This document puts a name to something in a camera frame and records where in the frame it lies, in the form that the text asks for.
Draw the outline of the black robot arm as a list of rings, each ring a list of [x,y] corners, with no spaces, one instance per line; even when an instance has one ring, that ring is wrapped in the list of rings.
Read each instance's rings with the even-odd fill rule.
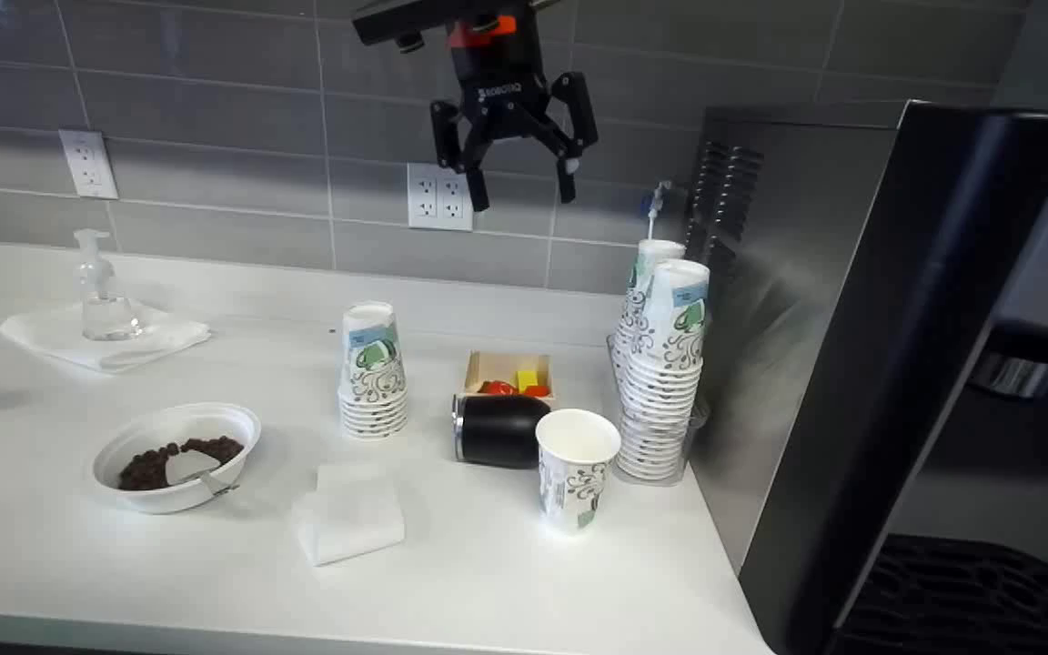
[[[435,165],[469,185],[477,212],[491,207],[482,156],[503,139],[533,139],[553,151],[557,191],[574,201],[583,151],[595,141],[595,117],[583,71],[547,75],[537,9],[553,0],[366,0],[351,9],[365,42],[391,38],[402,53],[429,27],[446,35],[459,100],[429,104]]]

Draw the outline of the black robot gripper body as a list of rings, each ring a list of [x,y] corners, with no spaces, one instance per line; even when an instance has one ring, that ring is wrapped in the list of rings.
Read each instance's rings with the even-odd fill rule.
[[[459,75],[463,129],[479,124],[488,144],[533,139],[547,112],[547,71],[530,9],[474,15],[446,26],[446,49]]]

